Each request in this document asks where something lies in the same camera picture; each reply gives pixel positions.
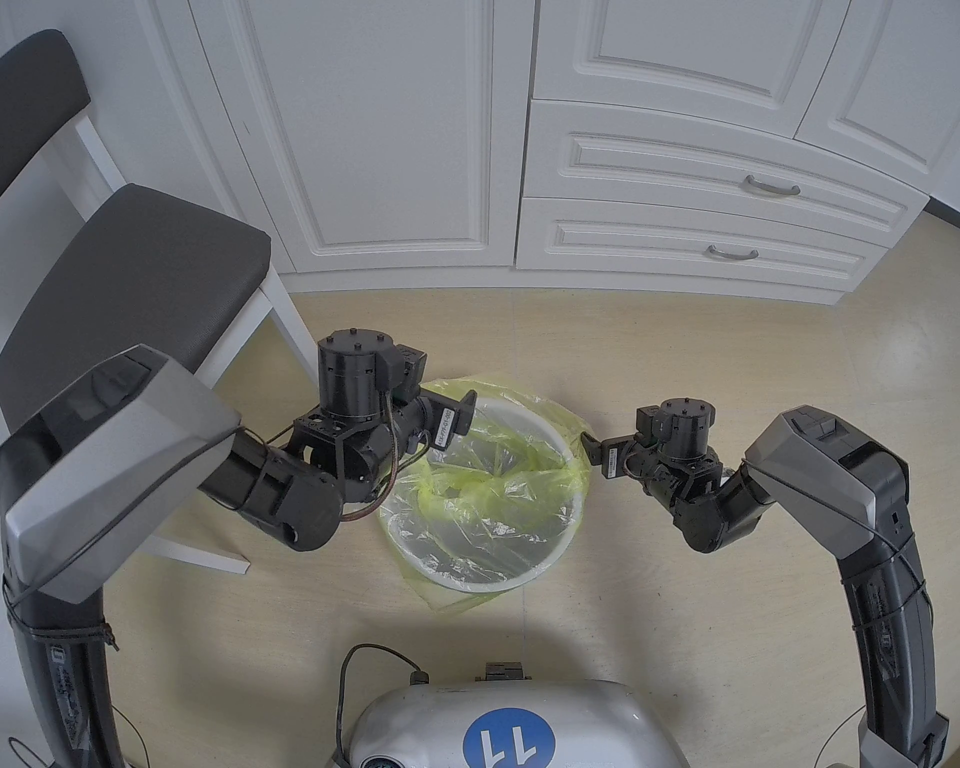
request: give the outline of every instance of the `blue circle sticker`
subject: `blue circle sticker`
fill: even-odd
[[[470,768],[546,768],[556,750],[546,720],[527,709],[494,709],[474,720],[464,736]]]

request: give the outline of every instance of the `gray chair seat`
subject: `gray chair seat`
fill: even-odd
[[[11,431],[92,366],[147,344],[195,372],[270,266],[270,237],[127,184],[40,284],[0,350]]]

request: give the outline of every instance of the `yellow plastic bag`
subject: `yellow plastic bag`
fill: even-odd
[[[462,611],[539,576],[580,524],[590,466],[588,425],[555,402],[490,378],[426,389],[477,391],[467,435],[430,450],[396,481],[379,512],[404,576],[437,611]]]

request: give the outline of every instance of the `drawer handle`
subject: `drawer handle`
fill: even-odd
[[[791,195],[799,195],[800,187],[794,184],[792,187],[787,189],[782,186],[774,186],[773,184],[766,184],[763,181],[757,181],[754,178],[753,174],[749,174],[746,178],[746,182],[751,186],[755,186],[757,189],[762,189],[764,192],[773,192],[775,195],[783,195],[784,197],[790,197]]]
[[[710,245],[707,246],[707,253],[710,253],[714,256],[723,256],[724,258],[731,258],[734,261],[750,261],[752,258],[757,258],[760,255],[760,251],[754,248],[749,253],[727,253],[726,251],[721,251],[716,246]]]

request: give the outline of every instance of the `white robot body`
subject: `white robot body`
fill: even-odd
[[[355,768],[689,768],[649,702],[606,681],[411,685],[374,701]]]

